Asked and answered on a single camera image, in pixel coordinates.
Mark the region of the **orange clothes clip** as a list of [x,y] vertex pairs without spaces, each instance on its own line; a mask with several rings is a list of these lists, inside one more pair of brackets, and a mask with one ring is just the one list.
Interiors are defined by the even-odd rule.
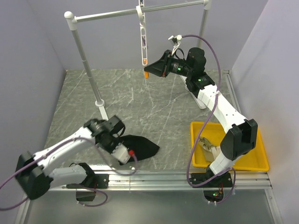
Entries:
[[148,72],[144,72],[144,77],[145,77],[145,79],[148,79],[149,78],[149,73]]

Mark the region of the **black underwear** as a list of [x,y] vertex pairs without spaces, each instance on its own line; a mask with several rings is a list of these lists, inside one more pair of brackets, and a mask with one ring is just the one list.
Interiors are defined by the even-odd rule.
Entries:
[[121,143],[128,148],[130,159],[128,162],[134,162],[133,155],[138,161],[142,161],[155,156],[160,146],[150,141],[149,139],[136,136],[136,135],[125,135],[120,137]]

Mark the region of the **white plastic hanger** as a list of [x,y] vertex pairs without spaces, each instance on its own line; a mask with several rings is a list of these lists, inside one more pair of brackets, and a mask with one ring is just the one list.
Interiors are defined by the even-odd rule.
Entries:
[[138,5],[136,6],[136,12],[139,18],[139,25],[140,25],[142,65],[143,67],[145,67],[148,65],[148,45],[147,45],[147,36],[146,36],[145,13],[142,11],[143,7],[144,7],[144,1],[139,0]]

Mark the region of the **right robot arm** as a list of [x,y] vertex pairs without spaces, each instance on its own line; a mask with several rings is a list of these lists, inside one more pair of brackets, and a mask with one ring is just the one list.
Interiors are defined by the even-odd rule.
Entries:
[[204,50],[195,47],[188,51],[186,59],[176,59],[166,50],[158,61],[144,67],[144,71],[158,77],[167,77],[169,73],[186,77],[189,92],[210,109],[222,125],[225,136],[220,143],[220,153],[206,168],[206,182],[215,187],[221,183],[223,171],[255,148],[258,125],[226,100],[218,90],[219,85],[205,72],[205,65]]

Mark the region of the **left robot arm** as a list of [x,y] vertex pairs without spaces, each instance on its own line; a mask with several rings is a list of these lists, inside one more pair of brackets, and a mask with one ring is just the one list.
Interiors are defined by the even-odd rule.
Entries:
[[61,185],[96,187],[96,175],[86,163],[67,168],[60,168],[60,165],[71,155],[90,146],[102,148],[119,162],[127,163],[130,159],[128,148],[117,136],[124,131],[125,125],[117,116],[109,120],[91,119],[74,134],[43,151],[22,153],[15,178],[30,200],[38,199],[49,189]]

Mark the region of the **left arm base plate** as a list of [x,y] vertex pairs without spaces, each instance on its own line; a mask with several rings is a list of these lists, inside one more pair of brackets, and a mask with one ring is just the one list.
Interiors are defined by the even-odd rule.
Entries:
[[86,177],[80,184],[67,184],[67,189],[75,189],[77,185],[93,188],[93,189],[107,189],[109,182],[109,174],[94,174]]

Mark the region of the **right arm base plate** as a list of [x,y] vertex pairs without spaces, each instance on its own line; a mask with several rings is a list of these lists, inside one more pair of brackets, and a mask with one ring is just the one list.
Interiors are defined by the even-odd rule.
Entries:
[[206,184],[202,184],[207,179],[206,173],[191,173],[189,178],[191,184],[200,185],[200,188],[231,188],[233,186],[232,177],[229,172],[215,177]]

